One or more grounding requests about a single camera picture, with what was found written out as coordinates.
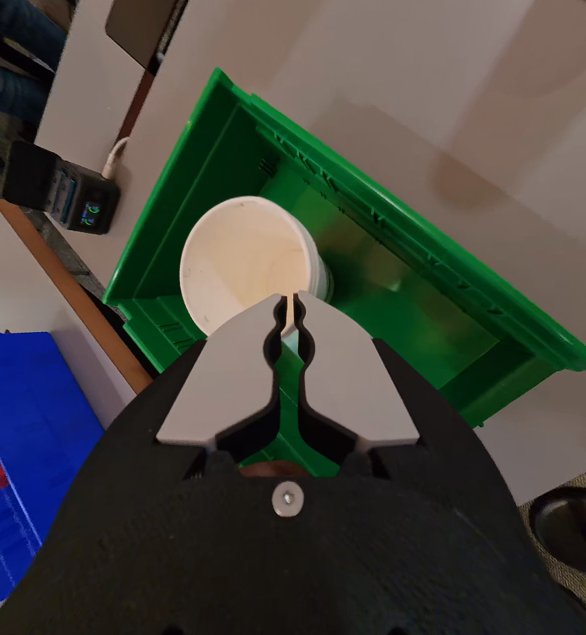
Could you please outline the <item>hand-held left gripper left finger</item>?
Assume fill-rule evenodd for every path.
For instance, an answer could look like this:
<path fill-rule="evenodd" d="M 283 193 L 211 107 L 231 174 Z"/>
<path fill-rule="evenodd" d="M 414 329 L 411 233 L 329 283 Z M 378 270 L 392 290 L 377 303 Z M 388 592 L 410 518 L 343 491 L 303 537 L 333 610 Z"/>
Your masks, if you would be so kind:
<path fill-rule="evenodd" d="M 156 439 L 226 451 L 239 464 L 280 430 L 275 364 L 287 322 L 287 297 L 273 294 L 236 314 L 209 336 Z"/>

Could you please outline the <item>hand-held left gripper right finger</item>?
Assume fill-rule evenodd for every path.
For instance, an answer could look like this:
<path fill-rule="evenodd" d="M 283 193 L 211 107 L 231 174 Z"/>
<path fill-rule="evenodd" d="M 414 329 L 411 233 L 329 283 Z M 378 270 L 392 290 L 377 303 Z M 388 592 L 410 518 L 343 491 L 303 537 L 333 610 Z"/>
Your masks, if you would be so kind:
<path fill-rule="evenodd" d="M 342 465 L 352 452 L 411 446 L 420 434 L 377 350 L 352 318 L 307 291 L 294 295 L 302 439 Z"/>

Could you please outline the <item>green plastic bin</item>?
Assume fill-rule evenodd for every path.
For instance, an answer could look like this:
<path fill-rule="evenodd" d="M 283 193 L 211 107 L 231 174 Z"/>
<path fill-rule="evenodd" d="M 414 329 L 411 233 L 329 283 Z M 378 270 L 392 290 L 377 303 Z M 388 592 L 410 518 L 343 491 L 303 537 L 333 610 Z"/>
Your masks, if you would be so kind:
<path fill-rule="evenodd" d="M 586 345 L 396 196 L 215 68 L 103 302 L 159 372 L 204 332 L 179 298 L 188 232 L 226 199 L 260 195 L 309 231 L 330 303 L 483 423 L 552 374 L 586 371 Z"/>

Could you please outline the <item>large blue plastic bin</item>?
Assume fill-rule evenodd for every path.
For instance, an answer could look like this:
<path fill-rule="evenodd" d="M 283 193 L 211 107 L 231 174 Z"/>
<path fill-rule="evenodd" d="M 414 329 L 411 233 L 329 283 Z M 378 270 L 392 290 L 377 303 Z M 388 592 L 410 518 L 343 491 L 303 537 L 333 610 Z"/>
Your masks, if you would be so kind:
<path fill-rule="evenodd" d="M 103 432 L 50 333 L 0 333 L 0 606 Z"/>

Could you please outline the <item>black round bin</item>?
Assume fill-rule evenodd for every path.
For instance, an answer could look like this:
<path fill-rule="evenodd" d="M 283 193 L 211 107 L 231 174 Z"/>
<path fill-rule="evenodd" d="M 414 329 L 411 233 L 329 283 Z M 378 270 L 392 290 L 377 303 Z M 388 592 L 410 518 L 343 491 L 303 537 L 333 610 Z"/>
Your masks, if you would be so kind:
<path fill-rule="evenodd" d="M 537 497 L 528 521 L 532 535 L 549 555 L 586 573 L 586 488 L 562 486 Z"/>

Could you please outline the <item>black charging hub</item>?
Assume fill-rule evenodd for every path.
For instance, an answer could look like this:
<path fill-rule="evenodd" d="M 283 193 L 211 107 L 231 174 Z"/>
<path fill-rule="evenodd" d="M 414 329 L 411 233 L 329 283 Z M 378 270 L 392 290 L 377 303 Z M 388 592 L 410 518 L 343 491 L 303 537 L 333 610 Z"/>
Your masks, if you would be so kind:
<path fill-rule="evenodd" d="M 114 146 L 98 172 L 65 161 L 42 147 L 13 142 L 3 199 L 44 212 L 68 231 L 107 234 L 121 195 L 114 173 L 126 143 L 124 138 Z"/>

